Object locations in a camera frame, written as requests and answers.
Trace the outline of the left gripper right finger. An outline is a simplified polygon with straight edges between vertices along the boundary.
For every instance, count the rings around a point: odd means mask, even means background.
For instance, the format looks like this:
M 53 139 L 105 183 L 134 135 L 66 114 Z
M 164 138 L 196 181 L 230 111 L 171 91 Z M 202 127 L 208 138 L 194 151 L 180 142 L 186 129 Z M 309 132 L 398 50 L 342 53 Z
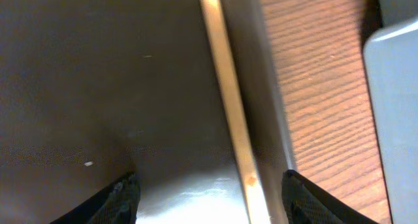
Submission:
M 283 173 L 281 197 L 292 224 L 376 224 L 295 170 Z

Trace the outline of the wooden chopstick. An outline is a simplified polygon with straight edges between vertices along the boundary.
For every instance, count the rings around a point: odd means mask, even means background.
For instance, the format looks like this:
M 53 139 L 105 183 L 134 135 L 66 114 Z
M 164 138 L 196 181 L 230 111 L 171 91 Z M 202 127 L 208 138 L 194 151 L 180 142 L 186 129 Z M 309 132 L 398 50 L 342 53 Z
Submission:
M 270 224 L 220 0 L 200 0 L 251 224 Z

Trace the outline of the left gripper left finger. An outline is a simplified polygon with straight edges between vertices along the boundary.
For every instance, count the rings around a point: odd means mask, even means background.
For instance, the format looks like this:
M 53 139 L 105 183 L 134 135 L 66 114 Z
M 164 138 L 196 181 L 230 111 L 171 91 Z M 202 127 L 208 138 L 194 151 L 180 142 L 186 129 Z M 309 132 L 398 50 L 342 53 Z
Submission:
M 140 183 L 128 172 L 52 224 L 135 224 Z

